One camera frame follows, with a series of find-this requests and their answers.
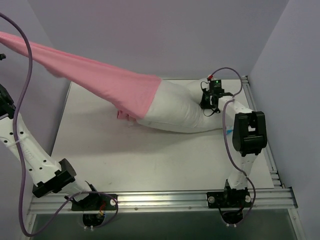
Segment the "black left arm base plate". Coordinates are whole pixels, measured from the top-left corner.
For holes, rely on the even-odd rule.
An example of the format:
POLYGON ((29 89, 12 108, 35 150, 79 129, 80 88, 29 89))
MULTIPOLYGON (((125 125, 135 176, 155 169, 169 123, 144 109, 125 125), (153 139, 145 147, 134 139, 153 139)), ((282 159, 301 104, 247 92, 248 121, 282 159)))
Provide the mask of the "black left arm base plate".
POLYGON ((116 210, 115 200, 118 199, 117 194, 89 193, 82 200, 76 201, 75 198, 71 200, 71 210, 76 212, 83 211, 112 211, 116 210))

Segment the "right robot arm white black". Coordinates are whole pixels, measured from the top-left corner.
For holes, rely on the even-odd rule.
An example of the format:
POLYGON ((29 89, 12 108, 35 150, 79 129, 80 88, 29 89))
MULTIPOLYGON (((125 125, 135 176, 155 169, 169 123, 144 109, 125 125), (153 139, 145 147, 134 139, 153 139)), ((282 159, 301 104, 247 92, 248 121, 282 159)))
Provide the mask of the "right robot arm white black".
POLYGON ((222 132, 229 160, 234 167, 222 193, 223 203, 234 206, 240 201, 238 191, 248 189, 249 175, 258 155, 267 146, 265 114, 254 111, 223 89, 220 79, 207 78, 200 84, 200 107, 211 110, 210 116, 222 117, 222 132))

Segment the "pink floral pillowcase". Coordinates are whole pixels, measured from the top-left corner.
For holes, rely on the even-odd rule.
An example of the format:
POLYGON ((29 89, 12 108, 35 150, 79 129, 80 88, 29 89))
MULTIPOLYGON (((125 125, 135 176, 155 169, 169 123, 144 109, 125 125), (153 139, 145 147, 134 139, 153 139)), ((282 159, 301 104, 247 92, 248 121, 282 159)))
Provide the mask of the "pink floral pillowcase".
POLYGON ((117 108, 117 118, 135 121, 147 114, 161 79, 31 42, 32 59, 57 78, 85 88, 117 108))

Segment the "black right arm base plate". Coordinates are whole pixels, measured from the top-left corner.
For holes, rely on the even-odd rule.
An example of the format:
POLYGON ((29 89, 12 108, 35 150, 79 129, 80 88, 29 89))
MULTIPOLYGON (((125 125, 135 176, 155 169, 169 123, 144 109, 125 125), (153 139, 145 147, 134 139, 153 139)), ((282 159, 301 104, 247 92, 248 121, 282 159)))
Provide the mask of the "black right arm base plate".
POLYGON ((222 209, 230 208, 249 208, 252 204, 250 194, 248 192, 241 192, 236 190, 235 192, 207 192, 207 205, 210 209, 222 209))

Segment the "white pillow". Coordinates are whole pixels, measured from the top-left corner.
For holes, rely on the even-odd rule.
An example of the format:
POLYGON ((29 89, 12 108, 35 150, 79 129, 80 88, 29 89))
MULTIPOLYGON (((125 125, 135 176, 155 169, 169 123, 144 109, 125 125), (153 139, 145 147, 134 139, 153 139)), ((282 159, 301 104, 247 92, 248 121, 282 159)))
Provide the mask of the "white pillow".
POLYGON ((191 80, 186 84, 162 80, 153 101, 137 124, 176 133, 202 133, 223 127, 222 114, 210 116, 200 107, 206 80, 191 80))

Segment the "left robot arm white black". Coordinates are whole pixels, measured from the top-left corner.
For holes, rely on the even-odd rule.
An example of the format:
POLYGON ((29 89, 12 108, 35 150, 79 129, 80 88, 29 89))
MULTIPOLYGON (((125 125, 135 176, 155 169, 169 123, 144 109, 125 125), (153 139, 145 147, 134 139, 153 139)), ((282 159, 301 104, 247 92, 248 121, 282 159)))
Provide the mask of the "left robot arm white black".
POLYGON ((16 156, 20 158, 17 143, 20 144, 24 157, 25 170, 33 181, 32 193, 41 198, 50 193, 62 193, 68 196, 82 192, 74 199, 90 210, 100 206, 101 197, 96 189, 87 181, 81 183, 76 180, 76 171, 67 159, 54 160, 40 146, 26 127, 20 114, 17 117, 17 136, 14 138, 13 119, 16 112, 14 101, 6 88, 0 87, 0 141, 16 156))

